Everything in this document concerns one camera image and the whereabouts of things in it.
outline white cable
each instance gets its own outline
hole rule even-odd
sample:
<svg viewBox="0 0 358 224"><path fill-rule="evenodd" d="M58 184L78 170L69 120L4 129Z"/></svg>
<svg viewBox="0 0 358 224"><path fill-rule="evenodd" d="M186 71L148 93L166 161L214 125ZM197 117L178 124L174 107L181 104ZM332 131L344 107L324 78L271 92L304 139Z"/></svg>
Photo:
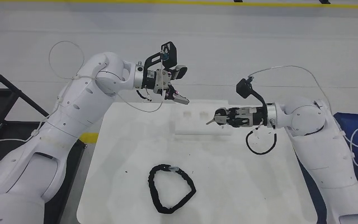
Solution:
<svg viewBox="0 0 358 224"><path fill-rule="evenodd" d="M276 67L271 67L271 68L265 68L265 69L259 70L259 71L257 71L257 72L251 73L251 74L248 75L248 77L252 77L254 74L259 73L259 72L263 72L263 71L267 71L267 70L271 70L271 69L275 69L275 68L285 68L285 67L301 68L301 69L307 71L307 72L313 77L313 79L314 79L314 81L316 82L318 88L321 90L321 92L323 93L323 95L324 95L325 98L327 99L328 106L329 106L329 111L331 112L331 114L332 114L332 116L333 116L333 112L332 112L332 109L331 109L331 102L329 101L328 96L326 95L326 93L325 93L325 92L323 91L323 89L321 88L321 86L320 86L320 84L318 83L318 81L317 81L316 77L314 76L314 74L313 74L310 70L308 70L308 69L306 69L306 68L303 68L303 67L300 67L300 66L276 66ZM333 117L333 119L335 120L335 122L336 122L338 128L342 131L342 128L341 128L340 124L338 123L338 121L336 120L336 118ZM358 147L358 145L356 145L356 144L354 144L353 142L351 142L351 140L349 140L345 135L343 135L343 137L345 138L346 141L348 141L348 143L351 143L353 146Z"/></svg>
<svg viewBox="0 0 358 224"><path fill-rule="evenodd" d="M73 42L71 42L71 41L69 41L69 40L59 41L59 42L57 42L56 44L54 44L54 45L52 46L52 48L51 48L51 50L50 50L50 52L49 52L49 57L48 57L49 66L50 66L52 72L53 72L57 77L62 78L62 79L64 79L64 80L71 80L72 78L64 78L64 77L59 76L59 75L56 73L56 71L53 69L52 65L51 65L50 56L51 56L52 50L54 49L54 47L55 47L56 45L58 45L58 44L60 44L60 43L64 43L64 42L66 42L66 43L71 43L71 44L75 45L75 46L81 51L81 54L82 54L82 64L81 64L81 66L79 67L78 71L82 68L82 66L83 66L83 64L84 64L84 53L83 53L83 51L82 51L82 49L81 49L81 47L80 47L79 45L77 45L77 44L75 44L75 43L73 43Z"/></svg>
<svg viewBox="0 0 358 224"><path fill-rule="evenodd" d="M142 109L140 109L140 108L137 108L137 107L133 106L132 104L128 103L127 101L125 101L125 100L123 99L123 97L121 97L121 95L119 95L118 93L116 93L116 94L117 94L117 96L119 96L119 98L121 98L121 99L123 100L123 102L125 102L126 104L128 104L129 106L131 106L131 107L134 108L134 109L137 109L137 110L140 110L140 111L146 112L146 113L156 112L157 110L159 110L159 109L162 107L163 102L164 102L164 99L165 99L164 83L163 83L163 58L162 58L162 61L161 61L161 76L162 76L162 102L161 102L161 104L159 105L159 107L156 108L155 110L147 111L147 110L142 110Z"/></svg>
<svg viewBox="0 0 358 224"><path fill-rule="evenodd" d="M59 75L56 73L56 71L53 69L52 65L51 65L50 56L51 56L52 50L54 49L54 47L55 47L56 45L58 45L59 43L63 43L63 42L71 43L71 44L75 45L75 46L81 51L81 53L82 53L82 64L81 64L80 68L78 69L78 71L82 68L82 66L83 66L83 64L84 64L84 54L83 54L82 49L81 49L77 44L75 44L75 43L73 43L73 42L71 42L71 41L68 41L68 40L63 40L63 41L60 41L60 42L57 42L56 44L54 44L54 45L52 46L50 52L49 52L49 57L48 57L50 68L51 68L51 70L53 71L53 73L54 73L57 77L62 78L62 79L64 79L64 80L68 80L68 79L71 80L70 82L67 83L66 88L65 88L65 90L63 91L63 94L61 95L61 97L60 97L60 96L58 97L58 99L57 99L57 101L56 101L57 107L55 108L55 110L54 110L51 114L49 114L49 115L46 116L42 121L40 121L39 126L38 126L35 130L33 130L33 131L31 132L31 135L28 137L28 139L23 140L23 139L17 139L17 138L6 138L6 139L0 139L0 142L4 142L4 141L28 142L30 139L33 138L33 136L36 136L37 134L39 134L39 130L40 130L40 128L41 128L42 123L45 122L51 115L53 115L53 114L59 109L60 103L62 102L64 95L66 94L66 92L67 92L69 86L70 86L70 85L72 84L72 82L73 82L73 78L64 78L64 77L59 76Z"/></svg>
<svg viewBox="0 0 358 224"><path fill-rule="evenodd" d="M271 67L271 68L265 68L263 70L259 70L257 72L251 73L248 75L248 77L252 77L254 74L259 73L259 72L263 72L263 71L267 71L267 70L271 70L271 69L276 69L276 68L286 68L286 67L295 67L295 68L301 68L303 70L305 70L306 72L310 73L310 75L313 77L314 81L316 82L318 88L321 90L321 92L323 93L323 95L325 96L325 98L327 99L328 102L328 106L329 106L329 110L331 112L331 114L333 114L332 109L331 109L331 103L329 101L328 96L326 95L326 93L323 91L323 89L321 88L320 84L318 83L317 79L315 78L314 74L312 72L310 72L308 69L303 68L301 66L276 66L276 67Z"/></svg>
<svg viewBox="0 0 358 224"><path fill-rule="evenodd" d="M354 159L354 152L353 152L353 138L354 138L354 135L358 132L358 128L354 130L354 132L352 133L351 135L351 140L350 140L350 143L349 143L349 149L351 150L351 153L352 153L352 160L353 160L353 163L358 166L356 160Z"/></svg>

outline wire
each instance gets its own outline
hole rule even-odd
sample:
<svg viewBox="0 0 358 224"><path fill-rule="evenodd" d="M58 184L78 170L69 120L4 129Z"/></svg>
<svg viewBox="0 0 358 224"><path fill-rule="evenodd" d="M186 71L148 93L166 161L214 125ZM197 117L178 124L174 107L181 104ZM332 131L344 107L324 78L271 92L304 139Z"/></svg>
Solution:
<svg viewBox="0 0 358 224"><path fill-rule="evenodd" d="M308 70L308 69L306 69L306 68L303 68L303 67L301 67L301 66L276 66L276 67L271 67L271 68L265 68L265 69L259 70L259 71L257 71L257 72L251 73L251 74L249 74L247 77L248 77L248 78L252 77L252 79L253 79L253 78L254 78L254 76L253 76L254 74L257 74L257 73L260 73L260 72L263 72L263 71L267 71L267 70L271 70L271 69L286 68L286 67L301 68L301 69L305 70L306 72L308 72L308 73L313 77L313 79L314 79L314 81L316 82L318 88L321 90L321 92L322 92L323 95L325 96L325 98L326 98L326 100L327 100L327 102L328 102L329 111L331 112L331 115L333 116L333 112L332 112L332 108L331 108L331 102L329 101L328 96L326 95L326 93L325 93L325 92L323 91L323 89L321 88L321 86L320 86L320 84L318 83L318 81L317 81L316 77L314 76L314 74L313 74L310 70ZM335 117L333 117L333 120L336 122L336 124L337 124L338 128L340 129L340 131L342 131L342 128L341 128L340 124L338 123L338 121L336 120ZM356 144L353 143L353 136L355 135L355 133L356 133L357 131L358 131L358 129L356 129L356 130L353 132L353 134L352 134L352 136L351 136L351 139L348 139L345 134L343 135L344 139L350 144L350 150L351 150L352 153L353 153L352 146L355 146L355 147L358 148L358 145L356 145ZM354 157L352 158L352 160L353 160L354 164L355 164L356 166L358 166L358 164L357 164L357 162L355 161Z"/></svg>
<svg viewBox="0 0 358 224"><path fill-rule="evenodd" d="M354 138L354 135L358 132L358 128L354 130L354 132L352 133L351 135L351 140L350 140L350 144L349 144L349 149L351 150L351 153L352 153L352 160L353 160L353 163L358 166L356 160L354 159L355 158L355 154L353 152L353 138Z"/></svg>
<svg viewBox="0 0 358 224"><path fill-rule="evenodd" d="M301 66L276 66L276 67L271 67L271 68L265 68L265 69L263 69L263 70L259 70L259 71L257 71L257 72L251 73L251 74L249 74L247 77L252 77L254 74L259 73L259 72L263 72L263 71L267 71L267 70L271 70L271 69L277 69L277 68L286 68L286 67L301 68L301 69L305 70L306 72L308 72L308 73L313 77L313 79L314 79L314 81L316 82L318 88L321 90L321 92L322 92L323 95L325 96L325 98L326 98L326 100L327 100L327 102L328 102L329 110L330 110L331 114L333 114L332 109L331 109L331 102L329 101L328 96L326 95L326 93L325 93L325 92L323 91L323 89L321 88L321 86L320 86L320 84L318 83L318 81L317 81L316 77L314 76L314 74L313 74L310 70L308 70L308 69L306 69L306 68L303 68L303 67L301 67Z"/></svg>
<svg viewBox="0 0 358 224"><path fill-rule="evenodd" d="M162 57L162 56L161 56L161 60L162 60L162 61L161 61L162 102L161 102L161 104L159 105L158 108L156 108L155 110L150 110L150 111L148 111L148 110L142 110L142 109L140 109L140 108L138 108L138 107L133 106L132 104L128 103L127 101L125 101L125 100L123 99L123 97L121 97L121 95L119 95L118 93L116 93L116 95L119 96L119 98L121 98L123 102L125 102L126 104L128 104L128 105L131 106L132 108L137 109L137 110L140 110L140 111L142 111L142 112L152 113L152 112L156 112L157 110L159 110L159 109L162 107L163 102L164 102L164 99L165 99L164 83L163 83L163 57Z"/></svg>
<svg viewBox="0 0 358 224"><path fill-rule="evenodd" d="M275 125L272 125L272 127L273 127L273 129L274 129L274 131L275 131L275 133L274 133L274 143L273 143L272 146L271 146L267 151L265 151L265 152L256 152L256 151L254 151L254 150L250 147L250 145L248 144L248 137L253 133L253 130L250 131L250 132L246 135L246 138L245 138L246 146L248 147L248 149L249 149L251 152L253 152L253 153L256 154L256 155L265 155L265 154L268 154L269 152L271 152L271 150L273 150L273 149L275 148L276 143L277 143L277 134L276 134L276 127L275 127Z"/></svg>
<svg viewBox="0 0 358 224"><path fill-rule="evenodd" d="M71 41L69 41L69 40L62 40L62 41L57 42L56 44L54 44L54 45L52 46L52 48L51 48L51 50L50 50L50 52L49 52L48 60L49 60L49 66L50 66L52 72L53 72L57 77L59 77L59 78L62 78L62 79L64 79L64 80L72 80L72 78L64 78L64 77L59 76L59 75L56 73L56 71L54 70L54 68L52 67L52 65L51 65L51 59L50 59L51 52L52 52L52 50L54 49L54 47L55 47L56 45L60 44L60 43L71 43L71 44L75 45L75 46L81 51L81 54L82 54L82 64L81 64L81 66L79 67L79 69L76 71L76 74L79 72L79 70L82 68L82 66L83 66L83 64L84 64L84 53L83 53L83 51L82 51L82 49L81 49L81 47L80 47L79 45L77 45L77 44L75 44L75 43L73 43L73 42L71 42Z"/></svg>
<svg viewBox="0 0 358 224"><path fill-rule="evenodd" d="M82 64L81 64L80 68L78 69L78 71L82 68L82 66L83 66L83 64L84 64L84 54L83 54L82 49L81 49L77 44L75 44L75 43L73 43L73 42L71 42L71 41L68 41L68 40L59 41L59 42L57 42L56 44L54 44L54 45L52 46L52 48L51 48L51 50L50 50L50 52L49 52L49 56L48 56L50 68L51 68L51 70L53 71L53 73L54 73L57 77L62 78L62 79L64 79L64 80L71 80L70 82L67 83L66 88L65 88L65 90L63 91L61 97L60 97L60 96L57 97L57 101L56 101L57 107L55 108L55 110L54 110L51 114L49 114L49 115L46 116L42 121L40 121L39 126L38 126L35 130L33 130L33 131L31 132L31 135L28 137L28 139L23 140L23 139L17 139L17 138L6 138L6 139L0 139L0 142L4 142L4 141L28 142L28 141L29 141L30 139L32 139L34 136L36 136L37 134L39 134L39 130L40 130L40 128L41 128L43 122L45 122L51 115L53 115L53 114L59 109L60 103L62 102L64 95L66 94L66 92L67 92L69 86L72 84L73 79L74 79L74 78L64 78L64 77L59 76L59 75L56 73L56 71L53 69L52 65L51 65L50 56L51 56L52 50L54 49L54 47L55 47L56 45L58 45L59 43L63 43L63 42L71 43L71 44L75 45L75 46L81 51L81 53L82 53Z"/></svg>

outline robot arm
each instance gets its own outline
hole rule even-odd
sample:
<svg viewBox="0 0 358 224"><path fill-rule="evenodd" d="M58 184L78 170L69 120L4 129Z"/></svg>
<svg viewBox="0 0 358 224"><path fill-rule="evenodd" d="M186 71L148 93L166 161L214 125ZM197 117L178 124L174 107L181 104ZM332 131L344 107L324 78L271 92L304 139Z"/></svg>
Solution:
<svg viewBox="0 0 358 224"><path fill-rule="evenodd" d="M295 153L314 179L327 207L327 223L358 223L358 181L351 153L329 108L323 101L297 97L287 104L265 103L252 89L252 79L242 79L236 92L243 98L253 95L262 106L219 108L214 119L219 125L252 127L263 124L269 128L285 128ZM257 155L264 153L253 151Z"/></svg>
<svg viewBox="0 0 358 224"><path fill-rule="evenodd" d="M170 69L177 63L173 43L162 45L156 55L157 63L163 62L163 70L149 70L155 64L147 64L149 60L143 67L105 52L94 55L78 71L61 91L54 112L39 131L0 161L1 224L43 222L44 203L62 185L70 149L86 129L104 116L119 91L147 88L162 94L164 89L165 99L189 103L170 83L186 72L186 67ZM124 69L129 71L127 80Z"/></svg>

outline table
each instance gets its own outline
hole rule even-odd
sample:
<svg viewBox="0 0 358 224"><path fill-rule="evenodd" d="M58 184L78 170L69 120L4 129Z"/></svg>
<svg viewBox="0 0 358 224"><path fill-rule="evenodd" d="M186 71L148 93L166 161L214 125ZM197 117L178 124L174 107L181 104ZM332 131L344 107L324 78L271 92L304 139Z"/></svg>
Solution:
<svg viewBox="0 0 358 224"><path fill-rule="evenodd" d="M133 105L147 110L158 106ZM163 104L155 113L144 113L125 103L114 103L103 119L77 211L78 221L314 224L317 214L283 129L277 130L276 147L264 156L246 147L244 138L251 128L226 130L224 135L185 135L182 129L178 134L176 126L183 126L188 111L193 120L205 123L200 119L206 119L209 111L210 120L215 108L220 107L232 106L225 101L192 101L185 109L183 105ZM250 138L252 147L257 151L268 149L273 141L271 132L261 127ZM158 213L150 196L148 175L158 164L180 167L197 189L173 214ZM174 206L190 191L173 172L157 172L155 182L166 207Z"/></svg>

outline yellow line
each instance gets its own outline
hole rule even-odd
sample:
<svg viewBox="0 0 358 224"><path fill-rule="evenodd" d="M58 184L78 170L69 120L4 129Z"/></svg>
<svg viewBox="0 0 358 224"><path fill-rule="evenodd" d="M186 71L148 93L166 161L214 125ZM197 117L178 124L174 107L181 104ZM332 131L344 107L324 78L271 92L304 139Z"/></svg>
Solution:
<svg viewBox="0 0 358 224"><path fill-rule="evenodd" d="M358 4L266 3L266 2L205 2L170 0L0 0L0 2L65 2L65 3L131 3L131 4L196 4L204 6L256 6L256 7L314 7L357 8Z"/></svg>
<svg viewBox="0 0 358 224"><path fill-rule="evenodd" d="M83 133L79 140L86 144L97 143L98 135L98 133Z"/></svg>

